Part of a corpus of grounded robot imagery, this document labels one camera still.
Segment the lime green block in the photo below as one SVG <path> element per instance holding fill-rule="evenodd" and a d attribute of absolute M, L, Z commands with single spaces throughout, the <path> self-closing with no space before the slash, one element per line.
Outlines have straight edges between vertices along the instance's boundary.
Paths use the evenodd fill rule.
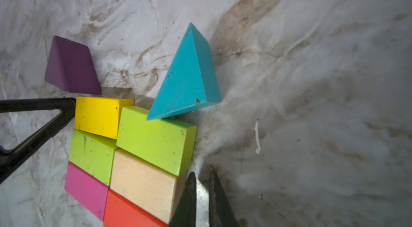
<path fill-rule="evenodd" d="M 189 170 L 197 126 L 174 118 L 147 120 L 149 110 L 122 108 L 117 146 L 173 174 Z"/>
<path fill-rule="evenodd" d="M 106 186 L 111 185 L 116 140 L 73 130 L 69 161 Z"/>

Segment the magenta rectangular block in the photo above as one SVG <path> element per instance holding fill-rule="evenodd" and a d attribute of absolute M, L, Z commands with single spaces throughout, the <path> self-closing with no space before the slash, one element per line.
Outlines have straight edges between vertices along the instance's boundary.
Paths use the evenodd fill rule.
<path fill-rule="evenodd" d="M 69 162 L 64 189 L 99 220 L 104 220 L 108 186 Z"/>

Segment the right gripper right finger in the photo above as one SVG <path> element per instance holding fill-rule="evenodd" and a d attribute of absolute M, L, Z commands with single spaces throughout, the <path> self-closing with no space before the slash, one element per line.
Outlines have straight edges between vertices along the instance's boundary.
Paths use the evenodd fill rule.
<path fill-rule="evenodd" d="M 239 227 L 216 171 L 209 175 L 209 226 Z"/>

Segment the natural wood block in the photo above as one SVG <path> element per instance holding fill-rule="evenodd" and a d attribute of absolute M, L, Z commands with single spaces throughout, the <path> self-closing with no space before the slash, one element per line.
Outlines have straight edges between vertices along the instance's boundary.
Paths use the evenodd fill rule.
<path fill-rule="evenodd" d="M 114 154 L 110 188 L 168 224 L 183 193 L 187 173 L 177 177 L 119 149 Z"/>

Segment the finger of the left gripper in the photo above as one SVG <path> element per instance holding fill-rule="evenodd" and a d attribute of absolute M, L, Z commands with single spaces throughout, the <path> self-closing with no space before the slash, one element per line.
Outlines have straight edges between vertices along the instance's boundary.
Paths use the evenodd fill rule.
<path fill-rule="evenodd" d="M 1 100 L 1 112 L 59 110 L 59 114 L 13 149 L 1 147 L 1 183 L 7 180 L 49 139 L 59 133 L 75 117 L 76 99 L 38 98 Z"/>

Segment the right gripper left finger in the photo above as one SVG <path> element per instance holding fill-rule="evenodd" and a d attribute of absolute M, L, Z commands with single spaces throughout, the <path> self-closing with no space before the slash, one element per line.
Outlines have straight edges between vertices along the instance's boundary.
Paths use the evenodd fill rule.
<path fill-rule="evenodd" d="M 191 172 L 168 227 L 195 227 L 197 205 L 196 175 Z"/>

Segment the purple triangular block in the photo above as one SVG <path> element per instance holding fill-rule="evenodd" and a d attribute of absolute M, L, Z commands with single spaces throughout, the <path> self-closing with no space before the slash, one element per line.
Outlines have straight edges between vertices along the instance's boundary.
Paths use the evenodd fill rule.
<path fill-rule="evenodd" d="M 53 37 L 45 81 L 67 93 L 101 94 L 89 48 L 60 36 Z"/>

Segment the teal triangular block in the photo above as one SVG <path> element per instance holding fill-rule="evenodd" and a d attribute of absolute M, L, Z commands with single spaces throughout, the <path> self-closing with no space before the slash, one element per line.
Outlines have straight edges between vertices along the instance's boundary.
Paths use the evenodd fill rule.
<path fill-rule="evenodd" d="M 147 120 L 174 117 L 221 101 L 210 45 L 190 23 Z"/>

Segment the red rectangular block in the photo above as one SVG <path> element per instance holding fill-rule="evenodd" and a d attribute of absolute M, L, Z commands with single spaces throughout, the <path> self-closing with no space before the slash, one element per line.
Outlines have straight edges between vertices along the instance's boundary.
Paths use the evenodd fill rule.
<path fill-rule="evenodd" d="M 104 227 L 167 227 L 167 224 L 113 190 L 108 191 Z"/>

